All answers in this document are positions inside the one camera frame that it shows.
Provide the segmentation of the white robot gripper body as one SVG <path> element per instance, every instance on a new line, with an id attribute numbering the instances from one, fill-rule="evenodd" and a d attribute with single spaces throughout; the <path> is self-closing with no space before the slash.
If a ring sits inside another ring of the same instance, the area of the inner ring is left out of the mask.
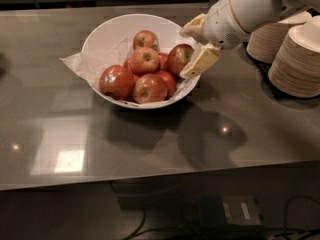
<path id="1" fill-rule="evenodd" d="M 219 0 L 206 14 L 203 23 L 204 38 L 223 49 L 233 49 L 249 39 L 235 16 L 231 0 Z"/>

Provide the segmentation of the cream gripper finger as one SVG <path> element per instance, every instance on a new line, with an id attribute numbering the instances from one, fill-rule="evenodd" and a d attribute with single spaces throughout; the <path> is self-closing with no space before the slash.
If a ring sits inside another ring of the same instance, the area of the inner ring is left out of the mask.
<path id="1" fill-rule="evenodd" d="M 198 43 L 194 49 L 191 60 L 180 72 L 183 79 L 193 79 L 213 66 L 221 55 L 221 48 L 207 43 Z"/>
<path id="2" fill-rule="evenodd" d="M 206 19 L 205 14 L 199 14 L 187 24 L 185 24 L 179 31 L 179 34 L 184 38 L 193 38 L 196 42 L 204 43 L 203 25 Z"/>

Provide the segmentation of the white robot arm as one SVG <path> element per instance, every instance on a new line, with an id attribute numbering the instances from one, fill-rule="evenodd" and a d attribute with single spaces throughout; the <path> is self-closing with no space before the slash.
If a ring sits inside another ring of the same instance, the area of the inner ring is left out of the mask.
<path id="1" fill-rule="evenodd" d="M 319 10 L 320 0 L 219 0 L 181 28 L 180 35 L 193 38 L 197 45 L 180 76 L 199 76 L 218 61 L 222 51 L 247 41 L 256 29 L 308 8 Z"/>

